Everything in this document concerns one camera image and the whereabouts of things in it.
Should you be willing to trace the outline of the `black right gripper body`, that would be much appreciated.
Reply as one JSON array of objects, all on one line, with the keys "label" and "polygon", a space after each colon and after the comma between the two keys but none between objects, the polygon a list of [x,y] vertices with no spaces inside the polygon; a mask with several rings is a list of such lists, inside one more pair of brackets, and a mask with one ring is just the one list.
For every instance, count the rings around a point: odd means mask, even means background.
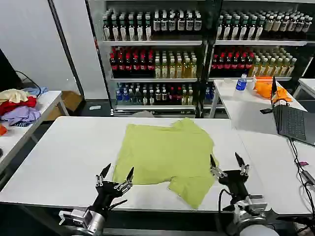
[{"label": "black right gripper body", "polygon": [[240,170],[224,171],[222,177],[219,177],[219,183],[228,187],[231,194],[231,202],[244,200],[249,194],[245,187],[248,175],[241,174]]}]

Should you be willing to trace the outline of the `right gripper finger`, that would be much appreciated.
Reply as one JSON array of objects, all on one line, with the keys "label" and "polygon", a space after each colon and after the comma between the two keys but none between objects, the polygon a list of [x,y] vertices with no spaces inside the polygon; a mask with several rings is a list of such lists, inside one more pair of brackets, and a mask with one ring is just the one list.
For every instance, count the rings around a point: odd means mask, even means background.
[{"label": "right gripper finger", "polygon": [[210,154],[210,172],[212,173],[213,176],[215,176],[216,178],[224,178],[227,177],[227,173],[225,173],[224,171],[222,171],[215,162],[214,157],[212,156],[212,154]]},{"label": "right gripper finger", "polygon": [[245,164],[244,160],[238,153],[235,152],[235,157],[237,159],[238,165],[241,168],[240,175],[247,176],[249,172],[249,164]]}]

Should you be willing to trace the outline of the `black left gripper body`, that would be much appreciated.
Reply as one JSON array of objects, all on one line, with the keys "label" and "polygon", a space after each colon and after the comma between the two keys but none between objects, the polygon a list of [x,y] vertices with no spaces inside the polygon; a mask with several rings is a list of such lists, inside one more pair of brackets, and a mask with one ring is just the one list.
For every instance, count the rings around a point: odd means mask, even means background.
[{"label": "black left gripper body", "polygon": [[92,204],[92,211],[101,212],[108,210],[115,198],[121,196],[121,191],[117,186],[119,183],[104,181],[102,186],[96,187],[98,196]]}]

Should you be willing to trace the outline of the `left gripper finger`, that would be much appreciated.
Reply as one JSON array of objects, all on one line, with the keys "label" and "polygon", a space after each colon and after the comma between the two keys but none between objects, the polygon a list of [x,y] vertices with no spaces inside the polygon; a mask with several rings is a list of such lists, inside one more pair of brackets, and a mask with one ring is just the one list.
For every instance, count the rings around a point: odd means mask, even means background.
[{"label": "left gripper finger", "polygon": [[96,188],[101,188],[101,187],[110,187],[111,182],[107,181],[105,177],[107,176],[109,170],[111,167],[111,163],[108,164],[105,168],[102,169],[101,173],[99,175],[96,175]]},{"label": "left gripper finger", "polygon": [[123,183],[120,183],[114,187],[117,191],[128,191],[132,187],[134,167],[131,168],[128,173],[126,180]]}]

